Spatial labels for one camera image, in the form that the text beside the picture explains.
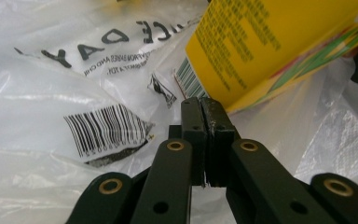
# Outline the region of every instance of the barcode on plastic bag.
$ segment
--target barcode on plastic bag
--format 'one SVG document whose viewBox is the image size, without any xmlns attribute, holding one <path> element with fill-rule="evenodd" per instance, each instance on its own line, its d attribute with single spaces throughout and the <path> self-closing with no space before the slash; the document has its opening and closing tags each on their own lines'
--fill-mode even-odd
<svg viewBox="0 0 358 224">
<path fill-rule="evenodd" d="M 75 138 L 80 157 L 145 142 L 149 123 L 123 105 L 64 117 Z"/>
<path fill-rule="evenodd" d="M 208 94 L 202 88 L 199 79 L 197 78 L 196 73 L 191 67 L 188 58 L 185 58 L 182 65 L 179 67 L 176 73 L 176 80 L 179 83 L 182 92 L 186 98 L 197 96 L 197 97 L 207 97 Z"/>
</svg>

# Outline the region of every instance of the large black letter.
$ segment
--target large black letter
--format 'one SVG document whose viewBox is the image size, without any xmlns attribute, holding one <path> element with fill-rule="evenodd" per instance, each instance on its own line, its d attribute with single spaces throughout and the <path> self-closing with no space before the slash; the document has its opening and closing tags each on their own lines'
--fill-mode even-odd
<svg viewBox="0 0 358 224">
<path fill-rule="evenodd" d="M 115 34 L 119 35 L 120 38 L 117 39 L 117 40 L 108 39 L 107 37 L 112 33 L 115 33 Z M 108 33 L 106 33 L 106 35 L 103 36 L 102 41 L 103 41 L 104 44 L 115 44 L 115 43 L 120 42 L 120 41 L 121 42 L 129 42 L 130 39 L 126 35 L 124 35 L 123 32 L 121 32 L 121 31 L 119 31 L 117 29 L 113 29 L 113 30 L 109 31 Z"/>
<path fill-rule="evenodd" d="M 79 50 L 81 57 L 84 61 L 86 61 L 89 56 L 93 53 L 95 53 L 96 51 L 103 51 L 104 49 L 97 49 L 94 47 L 90 47 L 87 45 L 77 45 L 77 49 Z"/>
<path fill-rule="evenodd" d="M 155 21 L 155 22 L 153 22 L 153 25 L 154 25 L 155 27 L 161 28 L 162 32 L 164 32 L 164 34 L 165 34 L 165 37 L 163 37 L 163 38 L 162 38 L 162 37 L 157 38 L 157 40 L 159 40 L 159 41 L 164 41 L 164 40 L 167 40 L 167 39 L 169 39 L 169 38 L 171 37 L 170 32 L 168 32 L 167 28 L 165 28 L 165 26 L 164 26 L 163 24 L 161 24 L 161 23 Z"/>
<path fill-rule="evenodd" d="M 152 29 L 150 29 L 149 24 L 147 21 L 137 21 L 137 24 L 145 25 L 146 29 L 142 29 L 144 34 L 147 35 L 147 38 L 144 38 L 144 43 L 146 44 L 153 44 L 153 38 L 152 38 Z"/>
<path fill-rule="evenodd" d="M 47 50 L 42 49 L 42 54 L 43 54 L 43 55 L 45 55 L 46 57 L 48 57 L 48 58 L 50 58 L 50 59 L 52 59 L 52 60 L 54 60 L 54 61 L 59 62 L 60 64 L 62 64 L 62 65 L 63 65 L 64 67 L 66 67 L 66 68 L 70 68 L 70 67 L 72 67 L 72 65 L 69 64 L 69 63 L 65 60 L 65 53 L 66 53 L 65 50 L 60 49 L 60 50 L 58 50 L 58 55 L 55 56 L 55 55 L 52 55 L 52 54 L 48 53 Z"/>
</svg>

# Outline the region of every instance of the yellow box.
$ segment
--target yellow box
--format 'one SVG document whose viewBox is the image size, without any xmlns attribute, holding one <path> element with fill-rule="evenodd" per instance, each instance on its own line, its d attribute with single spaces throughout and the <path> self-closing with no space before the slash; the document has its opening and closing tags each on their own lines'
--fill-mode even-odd
<svg viewBox="0 0 358 224">
<path fill-rule="evenodd" d="M 358 46 L 358 0 L 213 0 L 176 72 L 227 112 L 262 102 Z"/>
</svg>

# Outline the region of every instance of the translucent plastic wrapping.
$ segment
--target translucent plastic wrapping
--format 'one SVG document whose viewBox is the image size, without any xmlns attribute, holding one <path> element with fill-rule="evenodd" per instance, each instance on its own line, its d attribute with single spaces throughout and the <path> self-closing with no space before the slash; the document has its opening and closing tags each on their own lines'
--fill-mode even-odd
<svg viewBox="0 0 358 224">
<path fill-rule="evenodd" d="M 64 223 L 96 176 L 134 176 L 150 166 L 168 126 L 180 123 L 183 96 L 172 74 L 206 6 L 204 0 L 0 1 L 0 223 Z M 242 137 L 263 143 L 295 177 L 309 182 L 333 172 L 358 183 L 353 67 L 350 59 L 334 61 L 230 118 Z M 103 115 L 113 111 L 125 115 L 118 116 L 121 125 L 140 124 L 121 129 L 132 138 L 117 146 L 103 131 L 110 122 Z M 81 140 L 86 131 L 93 150 Z M 117 157 L 100 167 L 85 164 L 112 153 Z M 191 222 L 235 223 L 225 190 L 193 188 Z"/>
</svg>

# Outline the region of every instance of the brass rivet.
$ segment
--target brass rivet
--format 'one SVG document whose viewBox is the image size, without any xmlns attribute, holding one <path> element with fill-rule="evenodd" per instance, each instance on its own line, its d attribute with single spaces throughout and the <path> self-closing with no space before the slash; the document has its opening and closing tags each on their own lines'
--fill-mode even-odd
<svg viewBox="0 0 358 224">
<path fill-rule="evenodd" d="M 185 148 L 185 145 L 183 145 L 181 142 L 170 142 L 167 144 L 167 148 L 172 151 L 179 151 Z"/>
<path fill-rule="evenodd" d="M 241 148 L 246 151 L 256 151 L 258 150 L 258 146 L 255 143 L 252 142 L 242 142 Z"/>
<path fill-rule="evenodd" d="M 109 183 L 116 183 L 116 186 L 112 189 L 107 189 L 106 185 Z M 99 190 L 101 194 L 114 194 L 118 192 L 123 187 L 123 182 L 119 179 L 107 179 L 104 182 L 101 183 Z"/>
<path fill-rule="evenodd" d="M 324 186 L 331 192 L 342 197 L 351 197 L 353 195 L 353 189 L 337 179 L 325 179 Z"/>
</svg>

